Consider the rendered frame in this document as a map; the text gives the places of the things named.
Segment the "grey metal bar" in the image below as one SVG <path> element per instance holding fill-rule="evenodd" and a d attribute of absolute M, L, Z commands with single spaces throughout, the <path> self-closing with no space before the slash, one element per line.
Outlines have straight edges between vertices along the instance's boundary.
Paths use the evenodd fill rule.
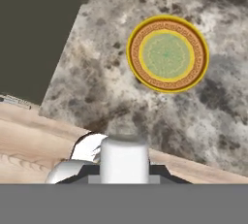
<path fill-rule="evenodd" d="M 14 97 L 11 95 L 0 94 L 0 102 L 15 105 L 15 106 L 18 106 L 20 108 L 27 109 L 27 110 L 32 109 L 32 106 L 29 102 L 18 99 L 17 97 Z"/>

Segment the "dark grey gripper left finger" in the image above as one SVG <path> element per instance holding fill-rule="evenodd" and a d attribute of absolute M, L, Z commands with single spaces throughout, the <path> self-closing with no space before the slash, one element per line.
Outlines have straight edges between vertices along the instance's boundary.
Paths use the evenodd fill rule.
<path fill-rule="evenodd" d="M 100 179 L 99 165 L 83 165 L 77 175 L 70 176 L 61 181 L 62 184 L 70 184 L 70 183 L 94 184 L 100 182 L 101 179 Z"/>

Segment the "white glossy curved object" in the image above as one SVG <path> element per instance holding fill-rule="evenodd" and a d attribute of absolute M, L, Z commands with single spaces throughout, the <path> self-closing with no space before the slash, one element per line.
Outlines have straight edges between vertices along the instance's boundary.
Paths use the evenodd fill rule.
<path fill-rule="evenodd" d="M 55 184 L 70 176 L 77 176 L 85 165 L 96 165 L 100 162 L 102 140 L 106 135 L 89 132 L 80 137 L 74 144 L 70 157 L 59 162 L 47 175 L 46 183 Z"/>

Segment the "light wood counter panel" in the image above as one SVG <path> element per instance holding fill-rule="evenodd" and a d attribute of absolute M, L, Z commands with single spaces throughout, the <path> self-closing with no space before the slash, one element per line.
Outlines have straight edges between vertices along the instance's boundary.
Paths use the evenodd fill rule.
<path fill-rule="evenodd" d="M 0 104 L 0 182 L 43 182 L 53 166 L 70 156 L 76 140 L 86 131 L 30 110 Z M 150 160 L 167 166 L 170 173 L 192 183 L 248 183 L 232 174 L 157 150 Z"/>

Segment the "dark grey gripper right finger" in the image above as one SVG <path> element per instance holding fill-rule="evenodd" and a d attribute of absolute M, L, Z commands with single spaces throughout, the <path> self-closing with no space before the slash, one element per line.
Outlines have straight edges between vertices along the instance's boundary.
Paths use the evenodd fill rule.
<path fill-rule="evenodd" d="M 189 181 L 178 176 L 173 176 L 165 165 L 150 165 L 149 183 L 150 184 L 170 184 L 170 183 L 189 184 Z"/>

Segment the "white round cylinder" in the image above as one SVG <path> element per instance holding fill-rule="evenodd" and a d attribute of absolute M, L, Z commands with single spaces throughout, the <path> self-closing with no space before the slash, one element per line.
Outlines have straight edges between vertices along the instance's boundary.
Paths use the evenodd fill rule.
<path fill-rule="evenodd" d="M 104 138 L 100 179 L 104 184 L 146 184 L 149 179 L 147 143 L 132 138 Z"/>

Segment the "yellow rimmed patterned plate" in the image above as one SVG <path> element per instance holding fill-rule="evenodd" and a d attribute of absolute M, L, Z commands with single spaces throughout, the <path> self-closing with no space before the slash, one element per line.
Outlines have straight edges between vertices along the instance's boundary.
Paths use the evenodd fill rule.
<path fill-rule="evenodd" d="M 203 34 L 178 16 L 152 16 L 131 33 L 127 60 L 147 87 L 165 93 L 188 90 L 199 83 L 209 64 Z"/>

